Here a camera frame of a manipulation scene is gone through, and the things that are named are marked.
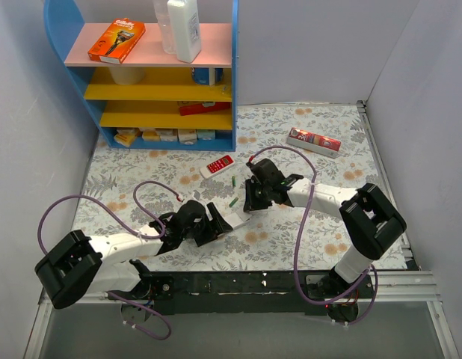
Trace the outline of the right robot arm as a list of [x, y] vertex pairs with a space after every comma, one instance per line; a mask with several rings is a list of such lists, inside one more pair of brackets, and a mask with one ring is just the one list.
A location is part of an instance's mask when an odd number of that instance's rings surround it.
[[245, 212], [267, 209], [274, 204], [323, 212], [343, 221], [351, 246], [323, 278], [327, 294], [349, 296], [407, 229], [407, 223], [380, 188], [366, 183], [361, 188], [316, 184], [299, 175], [284, 176], [270, 159], [248, 162], [253, 176], [245, 181]]

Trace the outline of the grey white remote control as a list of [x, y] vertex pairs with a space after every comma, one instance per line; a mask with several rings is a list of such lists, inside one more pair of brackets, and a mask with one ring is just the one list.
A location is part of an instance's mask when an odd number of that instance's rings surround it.
[[243, 227], [250, 219], [251, 214], [246, 212], [234, 212], [224, 217], [225, 222], [227, 222], [233, 230]]

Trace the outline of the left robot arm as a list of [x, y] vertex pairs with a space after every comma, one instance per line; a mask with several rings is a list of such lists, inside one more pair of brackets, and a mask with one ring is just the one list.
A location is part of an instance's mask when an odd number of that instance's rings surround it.
[[189, 200], [136, 233], [86, 236], [72, 231], [46, 252], [35, 272], [56, 309], [95, 292], [127, 292], [142, 299], [150, 293], [152, 274], [139, 258], [173, 251], [186, 239], [202, 246], [244, 222], [237, 213], [223, 217], [213, 203]]

